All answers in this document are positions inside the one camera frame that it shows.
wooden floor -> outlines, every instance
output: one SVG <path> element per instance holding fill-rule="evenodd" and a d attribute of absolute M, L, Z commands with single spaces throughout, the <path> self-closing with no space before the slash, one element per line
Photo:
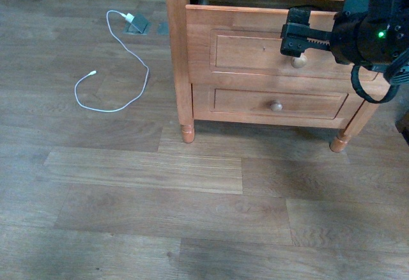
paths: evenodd
<path fill-rule="evenodd" d="M 108 9 L 147 36 L 110 36 Z M 0 279 L 409 279 L 409 147 L 382 105 L 336 130 L 197 122 L 181 142 L 163 0 L 0 0 Z"/>

nightstand leg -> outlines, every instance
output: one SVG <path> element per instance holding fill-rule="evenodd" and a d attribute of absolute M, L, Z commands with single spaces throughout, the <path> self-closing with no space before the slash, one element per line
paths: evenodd
<path fill-rule="evenodd" d="M 364 101 L 344 130 L 339 131 L 332 141 L 330 148 L 333 152 L 341 152 L 345 149 L 352 136 L 358 135 L 365 124 L 375 113 L 379 104 Z"/>
<path fill-rule="evenodd" d="M 344 134 L 344 130 L 339 131 L 330 145 L 331 150 L 337 153 L 343 151 L 351 138 L 352 136 Z"/>
<path fill-rule="evenodd" d="M 193 125 L 181 125 L 181 137 L 187 144 L 193 142 L 194 139 L 194 126 Z"/>

drawer knob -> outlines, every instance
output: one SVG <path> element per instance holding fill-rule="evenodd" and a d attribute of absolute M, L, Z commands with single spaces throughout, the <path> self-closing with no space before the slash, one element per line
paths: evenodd
<path fill-rule="evenodd" d="M 307 64 L 307 61 L 307 56 L 305 56 L 304 53 L 301 53 L 299 58 L 291 58 L 291 65 L 294 68 L 302 68 Z"/>
<path fill-rule="evenodd" d="M 282 110 L 282 104 L 281 104 L 281 102 L 279 102 L 278 100 L 274 100 L 273 103 L 271 103 L 271 105 L 270 105 L 270 109 L 271 109 L 273 112 L 279 112 L 279 111 L 281 111 L 281 110 Z"/>

charging cable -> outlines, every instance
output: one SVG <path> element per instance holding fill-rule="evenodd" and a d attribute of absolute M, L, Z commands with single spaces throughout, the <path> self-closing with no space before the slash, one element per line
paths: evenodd
<path fill-rule="evenodd" d="M 93 108 L 93 107 L 88 107 L 88 106 L 82 104 L 82 103 L 80 102 L 80 100 L 78 99 L 78 95 L 77 95 L 77 87 L 78 87 L 78 85 L 79 85 L 83 80 L 85 80 L 87 77 L 90 77 L 90 76 L 92 76 L 92 75 L 95 75 L 95 74 L 96 74 L 96 70 L 91 71 L 89 74 L 87 74 L 86 76 L 84 76 L 81 80 L 79 80 L 79 81 L 77 82 L 77 84 L 75 84 L 75 87 L 74 87 L 74 95 L 75 95 L 75 99 L 76 99 L 77 103 L 78 103 L 81 107 L 83 107 L 83 108 L 85 108 L 85 109 L 90 109 L 91 111 L 96 111 L 96 112 L 101 112 L 101 113 L 114 113 L 114 112 L 121 111 L 122 109 L 124 109 L 124 108 L 126 108 L 128 105 L 130 105 L 132 102 L 138 100 L 138 99 L 142 96 L 142 94 L 144 93 L 145 88 L 146 88 L 146 85 L 147 85 L 147 83 L 148 83 L 148 78 L 149 78 L 149 67 L 143 62 L 143 60 L 142 60 L 138 55 L 136 55 L 136 54 L 133 53 L 131 50 L 129 50 L 129 49 L 123 44 L 123 42 L 112 32 L 111 25 L 110 25 L 110 23 L 109 23 L 109 14 L 110 14 L 110 13 L 118 13 L 118 14 L 120 14 L 120 15 L 121 15 L 122 17 L 124 17 L 125 20 L 126 20 L 127 22 L 129 22 L 129 23 L 132 23 L 132 21 L 133 21 L 133 19 L 134 19 L 134 16 L 131 15 L 130 13 L 128 13 L 127 15 L 125 15 L 124 13 L 120 13 L 120 12 L 118 12 L 118 11 L 116 11 L 116 10 L 109 10 L 109 11 L 107 12 L 106 18 L 107 18 L 107 24 L 108 24 L 109 32 L 111 33 L 111 35 L 122 45 L 122 47 L 123 47 L 127 52 L 131 53 L 133 56 L 135 56 L 135 57 L 141 62 L 141 64 L 146 68 L 146 75 L 145 75 L 145 81 L 144 81 L 144 83 L 143 83 L 142 90 L 141 90 L 141 92 L 138 94 L 138 96 L 136 96 L 135 98 L 133 98 L 131 101 L 129 101 L 129 102 L 126 103 L 123 107 L 120 107 L 119 109 L 95 109 L 95 108 Z"/>

wooden nightstand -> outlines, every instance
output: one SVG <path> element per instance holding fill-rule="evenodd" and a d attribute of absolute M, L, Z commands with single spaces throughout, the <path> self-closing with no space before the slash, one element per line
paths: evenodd
<path fill-rule="evenodd" d="M 331 53 L 308 49 L 293 59 L 279 51 L 289 7 L 319 9 L 311 13 L 311 27 L 331 31 L 342 0 L 166 1 L 186 143 L 194 139 L 194 120 L 237 121 L 339 128 L 330 147 L 340 152 L 376 111 L 355 94 L 352 66 L 336 64 Z M 360 78 L 374 96 L 389 87 L 382 74 Z"/>

